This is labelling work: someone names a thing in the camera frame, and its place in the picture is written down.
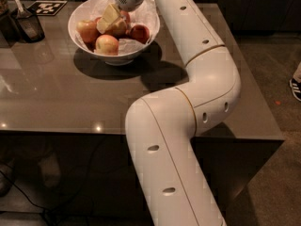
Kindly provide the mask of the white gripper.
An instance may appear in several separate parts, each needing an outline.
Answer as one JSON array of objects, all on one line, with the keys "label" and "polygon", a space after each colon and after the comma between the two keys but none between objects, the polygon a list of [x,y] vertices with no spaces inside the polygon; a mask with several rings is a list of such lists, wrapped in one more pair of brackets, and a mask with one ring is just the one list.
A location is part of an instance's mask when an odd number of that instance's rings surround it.
[{"label": "white gripper", "polygon": [[97,22],[97,29],[104,34],[105,31],[120,18],[120,9],[125,11],[136,10],[144,0],[114,0],[116,4],[109,4],[102,15],[102,18]]}]

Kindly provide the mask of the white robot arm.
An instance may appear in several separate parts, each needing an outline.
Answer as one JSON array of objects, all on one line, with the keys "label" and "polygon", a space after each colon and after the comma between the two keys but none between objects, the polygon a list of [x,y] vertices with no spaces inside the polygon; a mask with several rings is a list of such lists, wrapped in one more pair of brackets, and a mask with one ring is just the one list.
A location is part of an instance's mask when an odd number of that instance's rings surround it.
[{"label": "white robot arm", "polygon": [[[144,0],[114,0],[132,11]],[[233,58],[193,0],[155,0],[187,82],[136,100],[125,132],[155,226],[227,226],[191,146],[233,110],[241,79]]]}]

